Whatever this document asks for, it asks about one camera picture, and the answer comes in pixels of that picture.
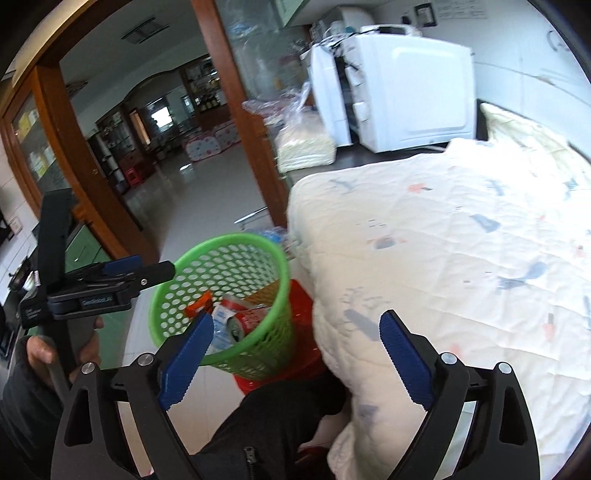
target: wall outlet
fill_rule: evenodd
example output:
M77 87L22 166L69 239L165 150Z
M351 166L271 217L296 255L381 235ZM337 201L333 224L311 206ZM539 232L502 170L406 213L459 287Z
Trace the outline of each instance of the wall outlet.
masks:
M18 219L18 217L15 217L12 220L10 220L8 226L10 227L10 230L12 230L12 233L14 233L15 235L18 235L22 231L22 223Z

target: green wastebasket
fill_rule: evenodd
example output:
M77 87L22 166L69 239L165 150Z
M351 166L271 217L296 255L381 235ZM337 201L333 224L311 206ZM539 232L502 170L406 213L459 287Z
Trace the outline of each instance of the green wastebasket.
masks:
M272 306L261 324L241 342L206 355L213 365L248 380L265 380L286 367L296 337L289 303L290 273L283 250L251 233L212 238L175 262L176 276L158 286L150 308L150 334L157 347L185 331L183 310L205 291L218 301L225 293Z

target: white wall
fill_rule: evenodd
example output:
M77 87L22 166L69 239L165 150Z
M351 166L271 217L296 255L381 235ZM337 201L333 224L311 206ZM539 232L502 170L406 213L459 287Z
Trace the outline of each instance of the white wall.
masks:
M37 241L32 234L37 217L25 201L21 189L8 165L4 146L0 140L0 210L7 222L18 217L22 231L0 246L0 303L8 297L9 273L14 273L23 259L32 253Z
M372 14L378 23L414 20L423 3L393 0ZM471 47L479 98L546 125L591 157L591 85L574 55L527 0L482 3L487 19L443 20L436 10L439 25L423 28L424 36Z
M187 63L207 53L205 41L201 35L191 38L164 52L140 68L118 79L115 84L105 85L104 93L99 95L89 105L80 105L73 98L72 105L76 111L78 124L85 136L96 129L95 122L121 102L129 91L147 77L167 70L173 70L183 63ZM100 82L100 76L92 79Z

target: white appliance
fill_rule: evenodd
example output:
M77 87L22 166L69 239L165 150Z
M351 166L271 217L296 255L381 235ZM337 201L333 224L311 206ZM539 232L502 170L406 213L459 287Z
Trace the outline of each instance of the white appliance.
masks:
M310 52L316 105L338 146L350 144L348 128L376 153L475 137L471 49L407 25L364 30L342 40L336 58L326 46Z
M314 43L331 35L358 32L364 25L372 25L374 18L359 7L334 7L310 29Z

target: red bucket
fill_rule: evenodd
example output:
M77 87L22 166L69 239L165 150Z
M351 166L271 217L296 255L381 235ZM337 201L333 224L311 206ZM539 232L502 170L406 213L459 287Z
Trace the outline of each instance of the red bucket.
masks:
M263 381L245 380L234 375L238 388L246 395L258 387L278 380L310 380L326 371L322 355L314 340L312 328L312 299L296 281L291 280L290 304L297 338L294 358L278 375Z

